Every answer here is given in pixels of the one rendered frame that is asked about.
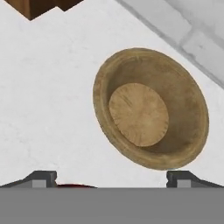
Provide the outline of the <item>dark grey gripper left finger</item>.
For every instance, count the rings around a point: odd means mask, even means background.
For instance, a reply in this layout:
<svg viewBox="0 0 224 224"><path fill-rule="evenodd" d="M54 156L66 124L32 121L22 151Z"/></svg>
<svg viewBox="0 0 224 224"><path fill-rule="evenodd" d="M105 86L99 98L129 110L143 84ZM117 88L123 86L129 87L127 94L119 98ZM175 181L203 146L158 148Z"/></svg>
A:
<svg viewBox="0 0 224 224"><path fill-rule="evenodd" d="M56 178L56 171L33 171L23 179L0 185L0 188L51 188L57 186Z"/></svg>

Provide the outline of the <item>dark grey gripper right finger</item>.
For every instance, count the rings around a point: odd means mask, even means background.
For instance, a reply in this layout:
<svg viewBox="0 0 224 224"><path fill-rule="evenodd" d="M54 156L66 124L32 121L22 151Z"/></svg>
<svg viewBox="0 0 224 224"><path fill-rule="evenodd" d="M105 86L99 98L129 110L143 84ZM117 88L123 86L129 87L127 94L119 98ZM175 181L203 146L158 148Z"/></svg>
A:
<svg viewBox="0 0 224 224"><path fill-rule="evenodd" d="M214 187L222 188L222 185L200 179L190 171L168 171L166 173L167 188L205 188Z"/></svg>

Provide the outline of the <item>red bowl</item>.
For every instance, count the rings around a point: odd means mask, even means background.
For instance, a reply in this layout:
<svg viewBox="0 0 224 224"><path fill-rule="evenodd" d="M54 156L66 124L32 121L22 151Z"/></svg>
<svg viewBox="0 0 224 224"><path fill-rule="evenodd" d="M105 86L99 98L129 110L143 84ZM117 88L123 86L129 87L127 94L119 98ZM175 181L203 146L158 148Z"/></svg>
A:
<svg viewBox="0 0 224 224"><path fill-rule="evenodd" d="M57 184L57 187L59 188L97 188L95 186L91 186L91 185L79 185L79 184Z"/></svg>

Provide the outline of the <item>brown wooden bowl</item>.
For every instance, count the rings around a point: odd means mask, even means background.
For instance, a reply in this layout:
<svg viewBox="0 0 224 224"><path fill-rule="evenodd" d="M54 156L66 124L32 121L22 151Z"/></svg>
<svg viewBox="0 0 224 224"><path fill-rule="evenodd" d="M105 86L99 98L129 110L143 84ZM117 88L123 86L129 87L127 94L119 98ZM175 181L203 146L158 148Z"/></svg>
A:
<svg viewBox="0 0 224 224"><path fill-rule="evenodd" d="M191 163L207 140L200 87L177 61L155 50L130 48L110 56L95 77L93 104L108 140L150 169Z"/></svg>

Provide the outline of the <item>brown wooden cabinet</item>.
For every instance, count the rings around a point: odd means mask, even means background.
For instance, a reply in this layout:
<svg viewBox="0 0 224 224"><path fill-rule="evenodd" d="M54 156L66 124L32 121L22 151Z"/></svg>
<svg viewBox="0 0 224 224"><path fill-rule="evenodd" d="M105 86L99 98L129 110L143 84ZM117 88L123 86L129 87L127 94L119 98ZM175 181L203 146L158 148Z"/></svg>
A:
<svg viewBox="0 0 224 224"><path fill-rule="evenodd" d="M83 0L4 0L29 20L33 20L49 10L58 7L67 11Z"/></svg>

